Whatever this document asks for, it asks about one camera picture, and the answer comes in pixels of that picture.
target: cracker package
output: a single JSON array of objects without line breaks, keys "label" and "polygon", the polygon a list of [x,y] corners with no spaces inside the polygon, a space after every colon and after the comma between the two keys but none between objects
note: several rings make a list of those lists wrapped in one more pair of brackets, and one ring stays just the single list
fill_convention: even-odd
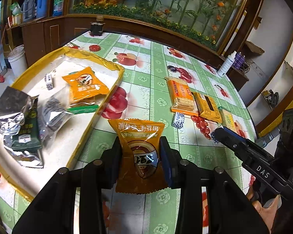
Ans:
[{"label": "cracker package", "polygon": [[236,133],[237,130],[236,130],[236,126],[234,124],[232,114],[229,111],[227,111],[226,109],[224,109],[222,106],[219,107],[219,112],[222,117],[222,125],[224,127],[229,128],[230,130],[232,130],[233,132]]},{"label": "cracker package", "polygon": [[185,80],[167,76],[165,77],[172,100],[172,111],[198,116],[197,107]]},{"label": "cracker package", "polygon": [[98,94],[108,94],[108,87],[102,83],[90,67],[86,67],[77,73],[62,77],[71,87],[72,104],[78,104],[81,100],[92,98]]},{"label": "cracker package", "polygon": [[218,107],[212,97],[198,92],[192,92],[199,109],[199,115],[205,119],[222,123]]},{"label": "cracker package", "polygon": [[165,124],[139,119],[108,122],[122,147],[116,192],[146,194],[168,187],[160,159],[160,137]]}]

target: clear plastic bag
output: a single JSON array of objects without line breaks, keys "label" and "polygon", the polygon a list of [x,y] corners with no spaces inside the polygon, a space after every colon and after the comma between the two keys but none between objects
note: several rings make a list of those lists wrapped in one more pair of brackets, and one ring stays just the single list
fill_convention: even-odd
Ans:
[{"label": "clear plastic bag", "polygon": [[39,136],[46,148],[52,145],[57,132],[73,115],[64,107],[67,106],[64,91],[65,89],[59,91],[38,107]]}]

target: wall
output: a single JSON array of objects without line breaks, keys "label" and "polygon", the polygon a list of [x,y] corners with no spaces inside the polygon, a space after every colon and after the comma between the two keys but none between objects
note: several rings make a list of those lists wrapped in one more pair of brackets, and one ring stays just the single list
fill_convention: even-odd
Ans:
[{"label": "wall", "polygon": [[[293,42],[284,60],[293,67]],[[264,90],[269,91],[271,89],[273,92],[278,92],[278,103],[280,103],[292,86],[293,72],[290,69],[287,69],[285,63],[283,63]],[[247,109],[249,110],[249,113],[256,125],[260,123],[271,112],[270,107],[261,95],[259,95],[247,107]]]},{"label": "wall", "polygon": [[265,53],[252,58],[249,81],[239,91],[247,104],[264,86],[280,64],[292,42],[293,14],[284,0],[264,0],[259,13],[262,19],[258,29],[252,29],[248,41],[261,47]]}]

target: biscuit package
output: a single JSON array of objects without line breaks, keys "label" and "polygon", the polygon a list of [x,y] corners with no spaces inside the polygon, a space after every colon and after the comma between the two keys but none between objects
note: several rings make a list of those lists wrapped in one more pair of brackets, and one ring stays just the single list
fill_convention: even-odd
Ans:
[{"label": "biscuit package", "polygon": [[160,137],[165,124],[139,119],[108,122],[122,147],[116,192],[146,194],[168,187],[160,159]]},{"label": "biscuit package", "polygon": [[79,104],[81,100],[98,94],[108,94],[108,87],[102,83],[90,67],[74,74],[62,77],[71,87],[71,103]]},{"label": "biscuit package", "polygon": [[185,80],[175,77],[165,77],[172,101],[172,111],[198,116],[195,101]]}]

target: green tablecloth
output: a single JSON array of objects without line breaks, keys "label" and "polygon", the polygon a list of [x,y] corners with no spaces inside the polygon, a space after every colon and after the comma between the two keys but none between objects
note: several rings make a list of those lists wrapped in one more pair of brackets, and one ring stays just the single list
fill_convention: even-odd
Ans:
[{"label": "green tablecloth", "polygon": [[[254,141],[255,130],[249,113],[238,92],[227,76],[220,78],[216,70],[207,64],[170,47],[141,38],[114,33],[90,36],[89,32],[72,40],[68,46],[94,52],[100,57],[124,66],[125,73],[120,85],[126,91],[127,108],[121,118],[149,119],[163,122],[163,135],[171,148],[180,151],[183,158],[197,166],[213,169],[222,166],[237,185],[246,193],[250,174],[241,167],[233,152],[222,144],[215,144],[200,133],[196,124],[185,119],[182,129],[172,126],[173,113],[165,76],[186,79],[192,91],[212,96],[218,106],[229,110],[238,122],[246,138]],[[218,124],[208,122],[210,130]],[[116,134],[107,119],[101,117],[83,149],[76,168],[99,158],[105,149],[113,145]],[[104,190],[109,198],[109,234],[117,233],[175,233],[180,190],[169,188],[147,195],[116,193]],[[77,194],[76,208],[79,205]]]}]

